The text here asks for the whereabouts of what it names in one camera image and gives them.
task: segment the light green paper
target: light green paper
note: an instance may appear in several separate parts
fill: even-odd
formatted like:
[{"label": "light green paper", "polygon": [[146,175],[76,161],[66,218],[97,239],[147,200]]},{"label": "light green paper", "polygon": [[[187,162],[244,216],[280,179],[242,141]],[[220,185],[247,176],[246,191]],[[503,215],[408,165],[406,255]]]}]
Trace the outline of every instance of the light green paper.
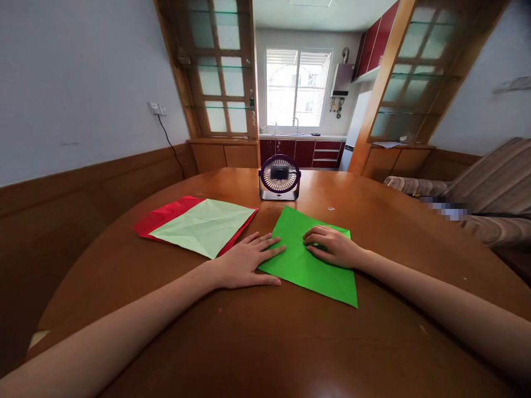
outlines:
[{"label": "light green paper", "polygon": [[150,235],[214,259],[253,212],[233,203],[206,199]]},{"label": "light green paper", "polygon": [[281,237],[282,240],[272,246],[275,248],[285,244],[286,250],[258,268],[268,274],[357,308],[358,296],[354,273],[351,270],[327,264],[315,258],[306,249],[303,235],[308,229],[318,225],[327,225],[350,238],[348,229],[314,220],[286,206],[273,229],[273,236]]}]

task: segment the fan grille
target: fan grille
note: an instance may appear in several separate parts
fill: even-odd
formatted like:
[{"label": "fan grille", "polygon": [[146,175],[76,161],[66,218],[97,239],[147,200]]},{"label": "fan grille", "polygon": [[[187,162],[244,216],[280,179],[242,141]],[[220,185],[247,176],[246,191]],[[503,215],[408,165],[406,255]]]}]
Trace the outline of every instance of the fan grille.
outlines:
[{"label": "fan grille", "polygon": [[273,192],[282,193],[291,190],[298,178],[298,167],[284,155],[269,158],[262,167],[262,182]]}]

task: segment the folded paper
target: folded paper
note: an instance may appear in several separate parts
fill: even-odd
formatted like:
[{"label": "folded paper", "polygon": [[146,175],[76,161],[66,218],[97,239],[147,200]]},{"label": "folded paper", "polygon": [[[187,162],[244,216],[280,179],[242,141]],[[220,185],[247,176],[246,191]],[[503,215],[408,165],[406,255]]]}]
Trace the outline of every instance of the folded paper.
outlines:
[{"label": "folded paper", "polygon": [[[140,219],[133,227],[133,229],[137,232],[137,234],[143,238],[152,239],[152,240],[158,240],[160,242],[168,242],[171,243],[165,239],[159,239],[155,236],[150,235],[150,233],[157,228],[167,224],[168,222],[174,220],[175,218],[183,215],[188,210],[192,209],[199,203],[203,202],[204,199],[198,199],[194,198],[192,196],[183,196],[179,200],[169,203],[157,210],[152,211],[149,214],[146,214],[142,219]],[[249,208],[252,210],[252,214],[250,217],[247,218],[247,220],[244,222],[244,224],[239,228],[239,230],[231,237],[231,239],[225,244],[225,246],[220,250],[220,252],[217,254],[222,255],[223,253],[227,252],[230,248],[234,246],[234,243],[236,239],[241,235],[243,230],[249,225],[251,222],[254,214],[258,209],[256,208]]]},{"label": "folded paper", "polygon": [[314,257],[306,249],[303,235],[311,227],[318,225],[327,225],[350,238],[348,229],[314,220],[286,206],[273,229],[273,236],[281,237],[282,240],[272,246],[275,248],[285,244],[286,250],[258,268],[357,308],[358,297],[354,273],[351,270],[327,264]]},{"label": "folded paper", "polygon": [[149,235],[214,259],[253,213],[254,209],[206,199]]}]

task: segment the refrigerator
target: refrigerator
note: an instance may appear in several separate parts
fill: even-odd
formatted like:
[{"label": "refrigerator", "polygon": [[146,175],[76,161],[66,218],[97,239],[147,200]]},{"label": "refrigerator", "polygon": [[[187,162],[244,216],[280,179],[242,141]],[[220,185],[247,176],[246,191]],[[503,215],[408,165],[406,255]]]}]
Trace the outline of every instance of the refrigerator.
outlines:
[{"label": "refrigerator", "polygon": [[356,108],[354,108],[354,114],[352,115],[352,122],[348,128],[347,141],[345,142],[345,148],[343,150],[343,156],[341,157],[341,163],[339,164],[339,171],[347,171],[350,159],[352,158],[352,152],[356,145],[356,140],[360,133],[361,124],[365,117],[365,112],[369,106],[369,99],[371,98],[372,91],[366,91],[358,96],[356,102]]}]

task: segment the faucet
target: faucet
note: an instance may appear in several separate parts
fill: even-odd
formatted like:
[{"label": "faucet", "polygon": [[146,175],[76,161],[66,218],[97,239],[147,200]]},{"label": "faucet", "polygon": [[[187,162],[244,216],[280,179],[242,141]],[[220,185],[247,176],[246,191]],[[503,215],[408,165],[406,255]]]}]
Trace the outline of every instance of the faucet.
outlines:
[{"label": "faucet", "polygon": [[299,118],[293,118],[293,120],[291,122],[293,123],[295,121],[295,119],[297,119],[297,135],[299,135],[299,133],[300,133],[300,130],[299,130]]}]

